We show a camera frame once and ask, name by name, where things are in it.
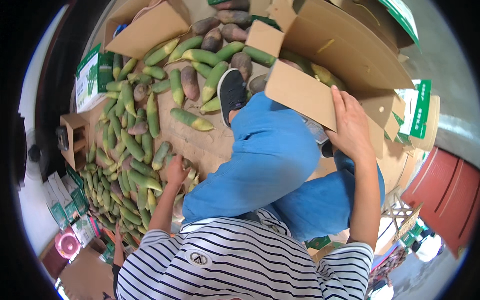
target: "blue pants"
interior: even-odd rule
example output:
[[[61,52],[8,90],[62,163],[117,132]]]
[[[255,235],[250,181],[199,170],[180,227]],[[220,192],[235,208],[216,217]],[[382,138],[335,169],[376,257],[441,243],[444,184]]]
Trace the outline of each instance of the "blue pants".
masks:
[[[337,151],[337,172],[305,182],[320,159],[318,146],[295,111],[263,92],[238,112],[231,128],[231,160],[185,196],[184,223],[263,207],[285,222],[299,241],[348,228],[355,191],[350,158]],[[383,204],[384,179],[377,169]]]

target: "shirt logo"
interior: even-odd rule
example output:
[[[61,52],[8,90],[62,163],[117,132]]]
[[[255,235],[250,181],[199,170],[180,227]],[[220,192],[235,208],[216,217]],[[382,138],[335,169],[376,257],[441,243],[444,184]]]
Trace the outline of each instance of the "shirt logo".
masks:
[[[185,251],[185,259],[191,264],[199,268],[208,268],[212,265],[212,259],[208,254],[201,250],[190,249]]]

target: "black sneaker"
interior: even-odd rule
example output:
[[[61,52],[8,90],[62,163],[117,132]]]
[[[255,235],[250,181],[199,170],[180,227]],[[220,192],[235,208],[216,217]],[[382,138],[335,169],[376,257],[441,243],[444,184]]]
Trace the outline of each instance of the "black sneaker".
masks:
[[[318,145],[318,148],[320,149],[320,157],[321,158],[330,158],[333,157],[333,145],[330,140],[327,140],[325,143]]]
[[[247,104],[246,87],[247,84],[243,81],[238,69],[229,69],[220,78],[216,94],[220,100],[220,111],[225,126],[230,127],[228,114],[232,110],[238,110]]]

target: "striped shirt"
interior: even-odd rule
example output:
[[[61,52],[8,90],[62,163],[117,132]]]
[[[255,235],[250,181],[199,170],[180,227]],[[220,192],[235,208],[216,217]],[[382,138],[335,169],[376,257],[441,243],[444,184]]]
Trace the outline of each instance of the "striped shirt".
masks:
[[[120,270],[117,299],[359,299],[373,252],[337,248],[315,264],[285,223],[258,210],[261,223],[215,217],[175,237],[148,231]]]

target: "concrete floor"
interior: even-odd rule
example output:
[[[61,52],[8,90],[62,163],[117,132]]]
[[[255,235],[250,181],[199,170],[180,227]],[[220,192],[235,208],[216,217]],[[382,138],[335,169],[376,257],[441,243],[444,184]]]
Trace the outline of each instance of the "concrete floor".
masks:
[[[435,145],[480,167],[480,107],[468,61],[447,23],[429,0],[403,0],[412,10],[420,37],[403,49],[410,57],[404,67],[412,78],[432,79],[433,94],[440,96],[440,119]],[[461,265],[445,251],[428,263],[409,255],[390,278],[394,299],[437,298]]]

